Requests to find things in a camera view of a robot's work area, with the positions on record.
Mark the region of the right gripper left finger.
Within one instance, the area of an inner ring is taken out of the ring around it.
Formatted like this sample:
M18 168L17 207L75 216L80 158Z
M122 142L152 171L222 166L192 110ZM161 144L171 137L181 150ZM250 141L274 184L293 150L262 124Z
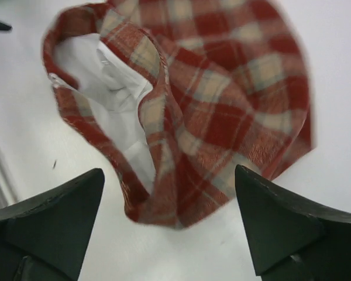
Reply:
M94 168L0 209L0 281L78 280L104 183Z

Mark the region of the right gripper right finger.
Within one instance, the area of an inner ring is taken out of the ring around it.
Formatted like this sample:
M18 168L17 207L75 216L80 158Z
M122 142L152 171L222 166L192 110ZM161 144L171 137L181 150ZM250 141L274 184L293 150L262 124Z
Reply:
M351 281L351 213L284 189L238 165L235 189L262 280Z

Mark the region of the red plaid skirt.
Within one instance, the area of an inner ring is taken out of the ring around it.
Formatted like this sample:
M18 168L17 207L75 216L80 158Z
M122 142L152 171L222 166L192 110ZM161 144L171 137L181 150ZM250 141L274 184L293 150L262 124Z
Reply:
M154 162L152 191L109 140L56 63L67 39L96 33L149 83L140 126ZM308 73L270 1L106 1L62 11L43 39L43 64L63 120L111 163L126 216L187 228L233 199L234 170L274 179L312 149Z

